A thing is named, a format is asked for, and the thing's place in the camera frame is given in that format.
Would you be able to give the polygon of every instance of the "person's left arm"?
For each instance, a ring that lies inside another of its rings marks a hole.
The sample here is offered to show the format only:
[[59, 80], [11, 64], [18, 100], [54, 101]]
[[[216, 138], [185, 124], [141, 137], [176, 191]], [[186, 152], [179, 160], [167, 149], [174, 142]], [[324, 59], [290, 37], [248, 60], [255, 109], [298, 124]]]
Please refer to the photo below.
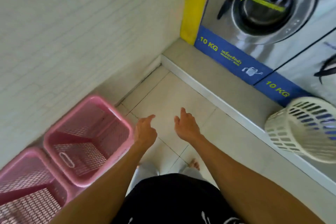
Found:
[[133, 174], [142, 156], [156, 140], [151, 127], [155, 115], [139, 120], [135, 128], [134, 144], [104, 175], [68, 203], [50, 224], [110, 223], [124, 202]]

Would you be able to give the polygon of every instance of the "pants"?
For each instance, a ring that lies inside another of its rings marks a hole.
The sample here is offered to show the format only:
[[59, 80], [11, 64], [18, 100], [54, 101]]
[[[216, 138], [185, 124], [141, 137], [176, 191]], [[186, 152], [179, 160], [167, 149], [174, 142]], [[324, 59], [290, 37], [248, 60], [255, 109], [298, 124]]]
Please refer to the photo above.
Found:
[[[184, 169], [180, 170], [178, 172], [179, 174], [187, 175], [191, 178], [196, 178], [199, 180], [207, 181], [205, 180], [201, 173], [196, 168], [190, 168], [186, 166]], [[156, 169], [156, 167], [151, 162], [144, 162], [140, 164], [140, 166], [135, 171], [135, 176], [131, 185], [131, 189], [133, 189], [139, 182], [141, 182], [143, 179], [150, 178], [153, 176], [158, 176], [159, 172]]]

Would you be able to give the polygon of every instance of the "blue label strip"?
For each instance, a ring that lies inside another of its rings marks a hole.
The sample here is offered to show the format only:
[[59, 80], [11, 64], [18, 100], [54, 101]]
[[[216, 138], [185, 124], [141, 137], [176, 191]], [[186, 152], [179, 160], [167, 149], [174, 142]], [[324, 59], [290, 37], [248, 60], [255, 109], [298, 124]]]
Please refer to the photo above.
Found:
[[292, 99], [312, 96], [203, 26], [199, 27], [195, 47], [283, 107]]
[[250, 85], [273, 72], [263, 63], [203, 26], [199, 27], [195, 47]]

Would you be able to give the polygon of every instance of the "person's left hand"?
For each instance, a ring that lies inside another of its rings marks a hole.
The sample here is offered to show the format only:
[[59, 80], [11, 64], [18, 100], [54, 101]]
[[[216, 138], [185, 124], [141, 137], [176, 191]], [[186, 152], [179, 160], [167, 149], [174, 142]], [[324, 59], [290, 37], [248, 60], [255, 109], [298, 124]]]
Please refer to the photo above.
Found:
[[151, 127], [151, 121], [154, 118], [155, 115], [153, 114], [147, 118], [141, 118], [135, 126], [134, 144], [144, 147], [144, 150], [148, 150], [158, 136], [156, 130]]

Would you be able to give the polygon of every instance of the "pink laundry basket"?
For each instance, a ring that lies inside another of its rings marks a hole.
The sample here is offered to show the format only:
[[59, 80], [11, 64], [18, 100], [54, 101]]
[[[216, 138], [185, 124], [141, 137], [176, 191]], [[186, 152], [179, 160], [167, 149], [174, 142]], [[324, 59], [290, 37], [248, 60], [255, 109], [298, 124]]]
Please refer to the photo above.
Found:
[[73, 184], [87, 187], [133, 144], [133, 129], [113, 106], [89, 96], [49, 129], [43, 144]]
[[74, 195], [44, 152], [27, 148], [0, 171], [0, 223], [48, 223]]

